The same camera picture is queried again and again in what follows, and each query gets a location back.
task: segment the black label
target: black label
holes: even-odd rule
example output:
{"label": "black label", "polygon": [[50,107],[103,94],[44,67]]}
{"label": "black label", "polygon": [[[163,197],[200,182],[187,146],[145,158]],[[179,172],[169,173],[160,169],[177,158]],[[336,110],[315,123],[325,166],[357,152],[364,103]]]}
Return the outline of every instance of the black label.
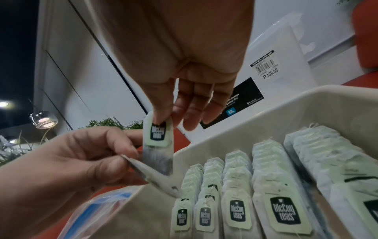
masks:
{"label": "black label", "polygon": [[213,195],[206,195],[205,198],[213,198],[215,202],[215,197]]}
{"label": "black label", "polygon": [[287,225],[300,224],[298,211],[296,210],[296,207],[291,198],[271,198],[271,204],[277,222]]}
{"label": "black label", "polygon": [[376,222],[378,222],[378,200],[363,202]]}
{"label": "black label", "polygon": [[201,208],[200,210],[200,225],[210,226],[211,225],[211,209]]}
{"label": "black label", "polygon": [[214,187],[218,191],[218,186],[215,184],[209,184],[208,187]]}
{"label": "black label", "polygon": [[264,99],[259,88],[257,88],[252,78],[248,78],[233,89],[232,96],[226,104],[226,108],[222,113],[211,123],[204,124],[200,122],[201,126],[206,129],[222,120],[244,110],[245,108]]}
{"label": "black label", "polygon": [[162,141],[165,138],[165,129],[167,123],[163,122],[161,125],[152,124],[150,139],[154,141]]}
{"label": "black label", "polygon": [[185,226],[188,220],[188,210],[187,209],[180,209],[177,213],[177,225],[178,226]]}
{"label": "black label", "polygon": [[268,56],[272,55],[274,53],[274,51],[270,51],[268,52],[265,56],[261,57],[260,59],[258,59],[257,61],[255,61],[254,63],[252,63],[251,67],[254,67],[255,65],[257,65],[258,63],[260,63],[262,60],[264,60],[265,58],[267,58]]}
{"label": "black label", "polygon": [[230,201],[231,220],[236,222],[245,222],[244,202],[240,200]]}

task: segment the orange cushion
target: orange cushion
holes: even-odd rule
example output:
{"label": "orange cushion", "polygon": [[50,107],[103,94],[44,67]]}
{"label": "orange cushion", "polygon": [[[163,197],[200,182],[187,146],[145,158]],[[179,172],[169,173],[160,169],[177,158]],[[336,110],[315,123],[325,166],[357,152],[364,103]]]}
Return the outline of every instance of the orange cushion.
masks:
{"label": "orange cushion", "polygon": [[354,9],[352,23],[360,65],[378,67],[378,1],[364,0]]}
{"label": "orange cushion", "polygon": [[378,89],[378,71],[360,76],[343,85]]}

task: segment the storage bin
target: storage bin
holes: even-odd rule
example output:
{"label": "storage bin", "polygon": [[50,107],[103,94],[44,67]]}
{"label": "storage bin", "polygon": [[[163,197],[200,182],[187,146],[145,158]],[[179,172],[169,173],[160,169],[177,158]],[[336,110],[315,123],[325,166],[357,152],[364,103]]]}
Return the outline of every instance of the storage bin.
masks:
{"label": "storage bin", "polygon": [[[212,157],[224,159],[226,153],[235,149],[250,155],[253,144],[271,137],[282,144],[286,134],[311,123],[339,131],[354,145],[378,159],[378,90],[323,86],[306,91],[255,115],[243,124],[178,151],[174,155],[174,173],[171,178],[180,184],[191,165],[204,164]],[[337,218],[329,215],[329,205],[324,198],[321,195],[316,197],[317,203],[327,213],[326,220],[333,229],[338,229],[337,236],[350,238]],[[174,198],[146,185],[90,238],[168,239],[174,201]]]}

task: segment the plastic bag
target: plastic bag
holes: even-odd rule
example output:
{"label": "plastic bag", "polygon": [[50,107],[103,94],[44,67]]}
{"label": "plastic bag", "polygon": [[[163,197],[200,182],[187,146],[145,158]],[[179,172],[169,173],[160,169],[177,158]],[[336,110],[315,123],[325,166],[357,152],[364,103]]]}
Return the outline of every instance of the plastic bag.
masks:
{"label": "plastic bag", "polygon": [[128,186],[101,194],[72,214],[58,239],[87,239],[122,208],[143,186]]}

